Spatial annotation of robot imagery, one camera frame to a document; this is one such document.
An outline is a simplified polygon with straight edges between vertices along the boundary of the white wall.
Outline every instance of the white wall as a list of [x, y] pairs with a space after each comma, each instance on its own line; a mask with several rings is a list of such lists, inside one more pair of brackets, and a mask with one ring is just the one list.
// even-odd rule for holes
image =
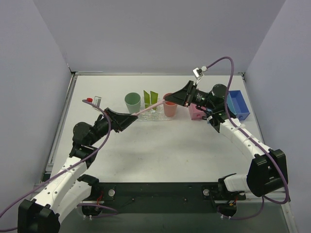
[[284, 1], [34, 0], [71, 70], [173, 74], [246, 71]]
[[311, 229], [310, 12], [310, 0], [287, 0], [246, 72], [263, 138], [287, 155], [300, 232]]
[[[0, 211], [40, 179], [70, 71], [32, 0], [0, 1]], [[17, 225], [17, 207], [0, 229]]]

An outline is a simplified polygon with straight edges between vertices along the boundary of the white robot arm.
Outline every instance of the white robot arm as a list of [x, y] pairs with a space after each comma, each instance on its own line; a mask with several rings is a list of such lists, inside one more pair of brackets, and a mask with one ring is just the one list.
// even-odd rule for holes
[[[196, 69], [195, 74], [196, 77], [202, 78], [200, 76], [202, 70]], [[193, 81], [189, 81], [183, 89], [166, 96], [165, 100], [186, 107], [190, 103], [194, 103], [198, 109], [202, 110], [202, 107], [209, 109], [210, 111], [205, 111], [205, 113], [211, 126], [227, 137], [251, 164], [248, 174], [230, 174], [220, 178], [216, 184], [207, 183], [214, 189], [208, 190], [210, 192], [208, 194], [207, 189], [202, 187], [204, 189], [202, 192], [204, 200], [206, 200], [207, 196], [210, 196], [209, 200], [215, 205], [214, 200], [234, 200], [244, 192], [252, 192], [257, 197], [262, 197], [284, 187], [280, 173], [276, 172], [275, 166], [263, 153], [263, 150], [268, 151], [280, 168], [286, 182], [288, 182], [285, 154], [281, 150], [272, 150], [260, 142], [249, 131], [244, 129], [244, 125], [230, 111], [226, 113], [228, 111], [225, 108], [226, 86], [217, 84], [210, 92], [205, 93], [196, 89], [197, 84], [198, 82], [194, 84]], [[105, 109], [105, 113], [109, 116], [112, 129], [115, 132], [123, 131], [138, 118], [130, 114], [115, 113], [109, 108]], [[32, 200], [24, 200], [20, 204], [18, 211], [19, 233], [58, 232], [62, 221], [81, 201], [92, 197], [92, 194], [97, 195], [100, 192], [102, 187], [99, 185], [98, 179], [82, 175], [92, 164], [96, 155], [73, 169], [70, 169], [70, 167], [95, 151], [96, 148], [92, 147], [92, 145], [107, 134], [107, 127], [107, 119], [103, 118], [102, 115], [96, 120], [94, 126], [80, 122], [74, 127], [72, 151], [59, 171], [67, 170], [67, 172], [51, 181]]]

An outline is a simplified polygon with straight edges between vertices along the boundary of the purple cable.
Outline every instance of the purple cable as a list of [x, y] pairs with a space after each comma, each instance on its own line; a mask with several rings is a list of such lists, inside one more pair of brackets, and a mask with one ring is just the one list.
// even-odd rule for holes
[[[229, 114], [229, 111], [228, 111], [228, 106], [227, 106], [227, 97], [228, 97], [228, 94], [229, 94], [229, 88], [230, 88], [230, 85], [232, 83], [232, 79], [233, 79], [233, 73], [234, 73], [234, 63], [233, 63], [233, 60], [231, 57], [222, 57], [220, 59], [218, 59], [217, 61], [213, 62], [212, 64], [210, 64], [209, 66], [207, 66], [207, 69], [211, 68], [213, 65], [215, 65], [216, 63], [218, 63], [219, 61], [221, 60], [224, 60], [224, 59], [228, 59], [230, 62], [231, 62], [231, 73], [230, 73], [230, 78], [229, 78], [229, 82], [228, 82], [228, 86], [227, 86], [227, 89], [225, 91], [225, 113], [227, 115], [227, 117], [229, 118], [231, 124], [234, 126], [234, 127], [237, 127], [237, 125], [233, 122], [233, 120], [231, 119], [230, 117], [230, 114]], [[244, 134], [246, 137], [249, 137], [249, 135], [241, 128], [239, 128], [239, 131]], [[282, 173], [282, 171], [280, 170], [280, 168], [278, 167], [278, 165], [276, 164], [276, 162], [274, 161], [274, 159], [271, 157], [271, 155], [269, 155], [269, 153], [258, 143], [256, 142], [253, 138], [249, 138], [249, 140], [251, 142], [253, 142], [259, 149], [261, 149], [266, 155], [267, 157], [271, 160], [272, 164], [275, 166], [277, 172], [279, 173], [282, 181], [283, 181], [283, 184], [284, 184], [284, 188], [285, 188], [285, 200], [284, 201], [277, 201], [277, 200], [273, 200], [269, 197], [266, 197], [264, 196], [264, 198], [266, 198], [267, 200], [273, 202], [273, 203], [276, 203], [276, 204], [285, 204], [288, 202], [289, 200], [289, 190], [288, 190], [288, 185], [287, 185], [287, 182], [285, 180], [285, 177]], [[264, 199], [262, 198], [262, 208], [264, 206]], [[249, 219], [249, 218], [252, 218], [252, 217], [255, 217], [257, 216], [258, 214], [260, 214], [262, 212], [262, 209], [259, 210], [258, 213], [252, 215], [252, 216], [249, 216], [249, 217], [244, 217], [243, 219]]]
[[103, 209], [107, 209], [107, 210], [111, 210], [111, 211], [115, 212], [112, 214], [102, 214], [102, 215], [98, 215], [98, 216], [92, 216], [92, 218], [108, 217], [108, 216], [114, 216], [114, 215], [119, 214], [119, 212], [116, 209], [113, 209], [111, 207], [104, 206], [104, 205], [97, 205], [97, 204], [91, 204], [91, 203], [80, 203], [77, 206], [94, 206], [94, 207], [99, 207], [99, 208], [103, 208]]
[[228, 217], [228, 216], [225, 216], [223, 215], [222, 213], [219, 212], [219, 206], [217, 207], [217, 212], [219, 214], [221, 214], [222, 216], [224, 216], [225, 218], [228, 218], [229, 220], [246, 220], [246, 219], [250, 219], [250, 218], [253, 218], [253, 217], [256, 217], [258, 215], [261, 214], [261, 212], [263, 211], [263, 207], [264, 207], [264, 198], [262, 198], [262, 203], [261, 203], [261, 208], [259, 209], [259, 211], [253, 215], [250, 215], [250, 216], [247, 216], [247, 217]]
[[[95, 104], [88, 102], [87, 100], [82, 100], [82, 102], [87, 103], [91, 106], [93, 106], [94, 108], [98, 109], [103, 115], [104, 117], [107, 119], [108, 121], [108, 133], [106, 138], [104, 139], [103, 143], [96, 149], [93, 151], [93, 153], [91, 153], [88, 157], [82, 159], [81, 161], [75, 163], [74, 165], [68, 167], [66, 170], [63, 170], [59, 173], [57, 173], [55, 176], [49, 178], [47, 181], [42, 182], [38, 187], [34, 188], [33, 190], [29, 191], [28, 193], [24, 194], [23, 196], [21, 196], [20, 198], [16, 199], [14, 202], [12, 202], [8, 207], [6, 207], [1, 213], [0, 213], [0, 218], [2, 218], [2, 216], [9, 210], [12, 208], [12, 206], [14, 206], [16, 203], [18, 203], [19, 201], [21, 201], [22, 199], [24, 199], [25, 197], [29, 196], [30, 194], [32, 194], [33, 192], [35, 192], [36, 190], [40, 189], [41, 187], [43, 187], [44, 185], [48, 184], [49, 182], [51, 182], [52, 180], [56, 179], [57, 177], [63, 175], [64, 173], [66, 173], [68, 170], [73, 169], [74, 167], [78, 166], [79, 164], [85, 162], [86, 160], [88, 160], [90, 157], [92, 157], [94, 154], [96, 154], [107, 142], [109, 136], [110, 136], [110, 132], [111, 132], [111, 121], [110, 118], [108, 117], [108, 115], [100, 108], [97, 107]], [[14, 231], [16, 230], [17, 227], [14, 228], [9, 228], [9, 229], [3, 229], [0, 230], [0, 232], [10, 232], [10, 231]]]

